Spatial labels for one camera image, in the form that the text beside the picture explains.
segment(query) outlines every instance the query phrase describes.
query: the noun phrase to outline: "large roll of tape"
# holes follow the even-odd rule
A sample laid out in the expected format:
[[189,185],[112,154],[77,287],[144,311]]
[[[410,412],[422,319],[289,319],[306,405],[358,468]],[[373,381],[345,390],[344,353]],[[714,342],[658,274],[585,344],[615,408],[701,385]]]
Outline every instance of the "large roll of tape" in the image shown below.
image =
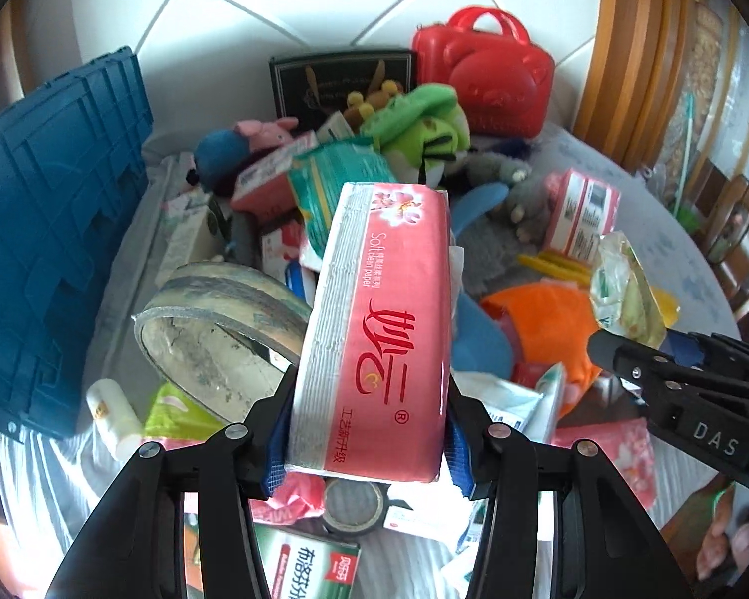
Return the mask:
[[200,262],[177,268],[135,317],[142,352],[217,417],[243,422],[298,365],[311,309],[258,270]]

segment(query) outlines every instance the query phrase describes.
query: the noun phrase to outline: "black box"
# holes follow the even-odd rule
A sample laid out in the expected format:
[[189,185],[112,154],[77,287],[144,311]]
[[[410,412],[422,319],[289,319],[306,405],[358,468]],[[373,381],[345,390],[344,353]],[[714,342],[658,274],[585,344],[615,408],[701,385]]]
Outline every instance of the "black box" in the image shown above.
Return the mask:
[[330,114],[345,110],[352,91],[366,96],[384,79],[411,91],[416,87],[416,54],[401,47],[366,47],[275,56],[269,72],[277,117],[297,117],[297,134],[318,130]]

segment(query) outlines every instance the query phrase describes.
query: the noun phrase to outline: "yellow and brown plush toy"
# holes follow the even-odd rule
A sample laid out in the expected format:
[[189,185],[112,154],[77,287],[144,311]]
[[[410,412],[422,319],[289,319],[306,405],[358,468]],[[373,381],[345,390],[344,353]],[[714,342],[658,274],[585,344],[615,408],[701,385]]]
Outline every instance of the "yellow and brown plush toy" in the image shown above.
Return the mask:
[[347,95],[347,109],[344,111],[344,119],[349,123],[353,132],[357,133],[364,121],[369,119],[377,110],[383,110],[391,99],[401,95],[402,92],[402,86],[391,79],[384,80],[380,90],[369,93],[365,98],[360,92],[352,91]]

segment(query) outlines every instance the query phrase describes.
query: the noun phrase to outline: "red handle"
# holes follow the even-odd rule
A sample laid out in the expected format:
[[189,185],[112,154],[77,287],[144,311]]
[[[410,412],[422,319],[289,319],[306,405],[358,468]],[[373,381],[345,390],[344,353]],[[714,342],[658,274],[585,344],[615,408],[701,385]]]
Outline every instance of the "red handle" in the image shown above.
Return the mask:
[[529,44],[529,34],[527,33],[527,29],[524,28],[524,25],[507,11],[502,11],[500,8],[484,6],[469,6],[462,8],[460,11],[453,13],[447,24],[450,27],[457,27],[458,29],[470,31],[474,29],[474,23],[484,15],[491,15],[496,18],[499,26],[502,27],[503,34],[511,35],[517,43]]

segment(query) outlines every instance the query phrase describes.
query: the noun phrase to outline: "red suitcase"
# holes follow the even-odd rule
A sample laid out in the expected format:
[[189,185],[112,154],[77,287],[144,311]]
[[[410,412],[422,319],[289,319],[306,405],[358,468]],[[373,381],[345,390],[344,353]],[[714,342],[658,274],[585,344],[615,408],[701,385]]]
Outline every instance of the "red suitcase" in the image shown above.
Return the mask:
[[[475,31],[482,15],[495,17],[502,34]],[[462,8],[447,24],[420,28],[413,51],[418,81],[454,87],[472,132],[528,138],[541,132],[555,62],[509,13]]]

